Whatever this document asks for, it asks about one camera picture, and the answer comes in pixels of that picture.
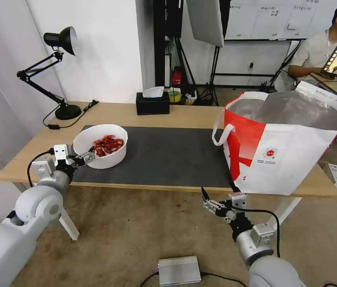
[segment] table leg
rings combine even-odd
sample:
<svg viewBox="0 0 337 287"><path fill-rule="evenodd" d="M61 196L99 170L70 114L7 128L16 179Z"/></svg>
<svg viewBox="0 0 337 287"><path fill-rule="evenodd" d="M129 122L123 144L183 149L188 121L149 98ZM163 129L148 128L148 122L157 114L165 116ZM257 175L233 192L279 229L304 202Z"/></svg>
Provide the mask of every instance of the table leg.
<svg viewBox="0 0 337 287"><path fill-rule="evenodd" d="M292 212L292 210L296 207L296 205L301 201L301 197L283 197L279 207L276 209L275 214L279 218L280 224L287 218L287 216ZM276 219L271 216L271 218L267 222L268 225L272 226L275 230L277 230Z"/></svg>
<svg viewBox="0 0 337 287"><path fill-rule="evenodd" d="M66 232L73 240L77 240L80 232L77 227L74 225L70 216L67 214L66 210L63 208L61 211L60 223L65 228Z"/></svg>

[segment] lamp arm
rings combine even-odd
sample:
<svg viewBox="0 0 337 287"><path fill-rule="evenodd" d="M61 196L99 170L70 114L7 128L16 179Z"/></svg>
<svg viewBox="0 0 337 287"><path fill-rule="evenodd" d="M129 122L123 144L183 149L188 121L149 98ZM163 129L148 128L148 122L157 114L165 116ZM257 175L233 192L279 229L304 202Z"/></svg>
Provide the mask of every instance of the lamp arm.
<svg viewBox="0 0 337 287"><path fill-rule="evenodd" d="M35 88L37 91L43 93L44 95L46 95L48 98L52 99L53 101L57 102L58 104L62 105L62 106L66 106L66 102L65 99L57 96L47 90L45 90L43 87L39 86L38 84L36 84L35 82L33 82L31 80L31 77L43 72L44 70L54 66L55 64L59 63L62 61L62 57L63 57L63 52L61 51L56 51L53 54L51 54L50 56L46 57L45 59L37 62L36 64L30 66L29 68L26 68L25 70L22 71L18 71L17 72L17 77L21 80L24 81L25 83L27 83L28 85L32 86L33 88ZM52 63L50 63L49 65L39 68L39 69L35 69L35 67L37 67L38 65L48 61L51 58L56 58L57 61L54 61Z"/></svg>

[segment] white shirt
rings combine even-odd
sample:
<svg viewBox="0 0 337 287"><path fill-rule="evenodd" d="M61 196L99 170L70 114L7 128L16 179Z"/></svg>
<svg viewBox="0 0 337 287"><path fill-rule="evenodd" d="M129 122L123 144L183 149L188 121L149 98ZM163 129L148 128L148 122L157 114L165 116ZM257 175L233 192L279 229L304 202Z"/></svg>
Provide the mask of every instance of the white shirt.
<svg viewBox="0 0 337 287"><path fill-rule="evenodd" d="M322 68L333 54L337 43L329 41L329 31L318 33L306 39L296 51L290 65L305 68ZM313 79L311 76L301 77L299 80L308 81Z"/></svg>

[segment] robotic arm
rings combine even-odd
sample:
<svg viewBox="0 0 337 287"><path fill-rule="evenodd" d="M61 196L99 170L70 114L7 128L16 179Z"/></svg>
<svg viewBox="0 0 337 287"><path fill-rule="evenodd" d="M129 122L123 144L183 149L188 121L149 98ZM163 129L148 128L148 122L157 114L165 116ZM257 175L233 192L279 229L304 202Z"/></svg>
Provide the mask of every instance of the robotic arm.
<svg viewBox="0 0 337 287"><path fill-rule="evenodd" d="M75 169L95 158L94 147L78 156L71 154L68 145L55 145L52 151L55 162L45 158L32 163L40 177L37 186L23 192L15 210L0 223L0 287L11 284L33 254L43 230L66 213L63 194ZM232 238L249 268L250 287L305 287L290 263L272 256L275 230L265 223L253 225L245 216L246 194L235 192L217 202L202 188L202 197L203 206L232 228Z"/></svg>
<svg viewBox="0 0 337 287"><path fill-rule="evenodd" d="M272 256L273 227L267 223L253 225L245 216L247 194L235 192L217 202L202 187L203 207L214 213L232 229L232 238L249 269L250 287L305 287L294 267L284 259Z"/></svg>
<svg viewBox="0 0 337 287"><path fill-rule="evenodd" d="M92 147L83 155L73 156L68 145L55 145L55 163L51 158L34 161L40 180L24 191L14 211L0 223L0 287L9 286L33 254L36 240L48 226L66 212L63 194L78 166L94 158Z"/></svg>

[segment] lamp shade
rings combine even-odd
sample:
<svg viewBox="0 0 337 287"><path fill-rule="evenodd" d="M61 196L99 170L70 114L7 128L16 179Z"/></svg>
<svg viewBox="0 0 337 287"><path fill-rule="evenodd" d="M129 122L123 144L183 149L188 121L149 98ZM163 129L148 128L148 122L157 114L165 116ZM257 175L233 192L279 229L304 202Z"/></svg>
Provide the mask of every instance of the lamp shade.
<svg viewBox="0 0 337 287"><path fill-rule="evenodd" d="M45 33L44 41L48 46L61 47L69 54L76 56L78 49L77 34L72 26L66 27L60 34Z"/></svg>

